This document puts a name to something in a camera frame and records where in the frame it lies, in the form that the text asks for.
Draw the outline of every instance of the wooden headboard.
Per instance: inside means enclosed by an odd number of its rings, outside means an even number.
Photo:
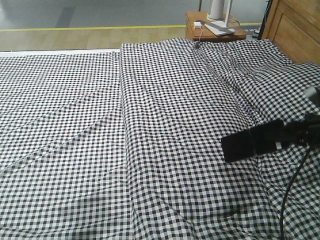
[[[320,0],[273,0],[262,39],[296,63],[320,65]]]

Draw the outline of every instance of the bedding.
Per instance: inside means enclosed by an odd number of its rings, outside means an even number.
[[[319,113],[299,92],[319,66],[297,65],[268,40],[0,58],[0,237],[278,239],[306,149],[226,163],[220,139]],[[299,104],[274,112],[275,86]],[[320,235],[319,159],[291,188],[286,239]]]

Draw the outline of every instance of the charger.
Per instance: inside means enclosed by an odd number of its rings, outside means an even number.
[[[194,29],[201,29],[202,25],[201,25],[201,22],[199,21],[194,21],[193,22],[193,28]]]

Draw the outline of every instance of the yellow floor line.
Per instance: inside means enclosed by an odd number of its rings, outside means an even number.
[[[243,25],[260,25],[261,22],[242,22]],[[156,29],[156,28],[185,28],[186,25],[151,25],[151,26],[97,26],[97,27],[62,27],[62,28],[16,28],[0,29],[0,32],[22,31],[61,31],[61,30],[106,30],[106,29]]]

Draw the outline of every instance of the wooden nightstand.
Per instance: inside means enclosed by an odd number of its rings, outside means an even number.
[[[194,29],[194,22],[197,20],[202,20],[205,23],[210,22],[207,19],[207,11],[187,11],[185,13],[186,15],[186,30],[185,30],[185,38],[190,39],[193,41],[198,41],[199,36],[201,34],[200,29]],[[233,34],[223,35],[223,36],[216,36],[214,33],[212,33],[209,29],[207,29],[204,25],[202,25],[203,28],[203,34],[201,36],[201,41],[203,42],[232,42],[237,40],[244,40],[247,38],[247,35],[244,30],[241,29],[239,23],[237,21],[233,21],[234,19],[232,16],[229,21],[229,26],[232,26],[235,29],[235,32]]]

